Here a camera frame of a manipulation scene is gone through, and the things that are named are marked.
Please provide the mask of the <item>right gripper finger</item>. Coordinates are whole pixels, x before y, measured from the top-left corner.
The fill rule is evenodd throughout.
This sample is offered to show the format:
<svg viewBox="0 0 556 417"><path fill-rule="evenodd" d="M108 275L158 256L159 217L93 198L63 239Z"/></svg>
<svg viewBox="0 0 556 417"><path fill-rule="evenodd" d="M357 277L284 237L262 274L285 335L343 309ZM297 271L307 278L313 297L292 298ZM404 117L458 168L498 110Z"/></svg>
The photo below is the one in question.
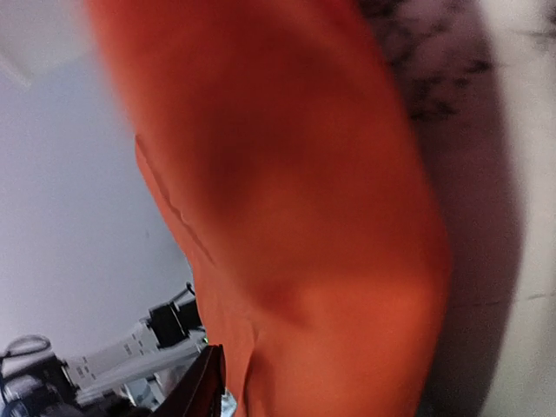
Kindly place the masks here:
<svg viewBox="0 0 556 417"><path fill-rule="evenodd" d="M216 417L225 393L222 345L206 346L175 389L151 414L155 417Z"/></svg>

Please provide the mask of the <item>orange t-shirt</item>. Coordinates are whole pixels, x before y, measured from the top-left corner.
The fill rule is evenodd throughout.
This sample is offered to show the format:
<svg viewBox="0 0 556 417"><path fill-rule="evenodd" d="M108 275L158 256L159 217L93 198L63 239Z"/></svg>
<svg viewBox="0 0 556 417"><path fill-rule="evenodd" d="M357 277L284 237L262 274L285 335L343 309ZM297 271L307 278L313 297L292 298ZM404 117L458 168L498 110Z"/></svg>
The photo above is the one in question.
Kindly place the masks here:
<svg viewBox="0 0 556 417"><path fill-rule="evenodd" d="M353 1L89 1L240 416L412 416L450 278Z"/></svg>

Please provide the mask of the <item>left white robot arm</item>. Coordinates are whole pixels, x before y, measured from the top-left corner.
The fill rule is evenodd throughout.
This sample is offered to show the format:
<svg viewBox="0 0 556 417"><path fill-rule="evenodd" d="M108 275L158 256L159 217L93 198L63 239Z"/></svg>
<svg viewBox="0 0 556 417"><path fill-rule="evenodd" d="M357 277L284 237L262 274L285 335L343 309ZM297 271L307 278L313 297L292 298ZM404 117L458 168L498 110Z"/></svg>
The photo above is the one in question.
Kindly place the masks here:
<svg viewBox="0 0 556 417"><path fill-rule="evenodd" d="M122 338L62 359L41 335L19 338L1 362L28 359L1 374L3 416L119 416L155 411L206 345L194 290L150 309Z"/></svg>

